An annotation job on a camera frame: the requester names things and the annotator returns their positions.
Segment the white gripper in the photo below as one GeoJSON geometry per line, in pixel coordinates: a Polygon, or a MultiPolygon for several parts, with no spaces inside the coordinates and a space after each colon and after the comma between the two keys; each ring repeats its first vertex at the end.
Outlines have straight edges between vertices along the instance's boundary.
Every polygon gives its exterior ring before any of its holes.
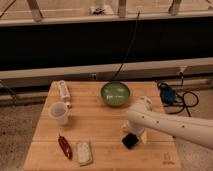
{"type": "Polygon", "coordinates": [[[124,132],[128,132],[134,134],[136,136],[140,136],[139,139],[143,144],[147,143],[147,132],[143,126],[140,126],[134,122],[130,122],[126,120],[122,125],[122,130],[124,132]]]}

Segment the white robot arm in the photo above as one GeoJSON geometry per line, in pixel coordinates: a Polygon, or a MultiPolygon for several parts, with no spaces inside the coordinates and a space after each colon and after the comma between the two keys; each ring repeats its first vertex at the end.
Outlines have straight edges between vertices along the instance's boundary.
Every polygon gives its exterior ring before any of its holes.
{"type": "Polygon", "coordinates": [[[213,120],[154,112],[152,101],[146,96],[140,97],[128,108],[125,118],[123,129],[136,136],[151,128],[213,149],[213,120]]]}

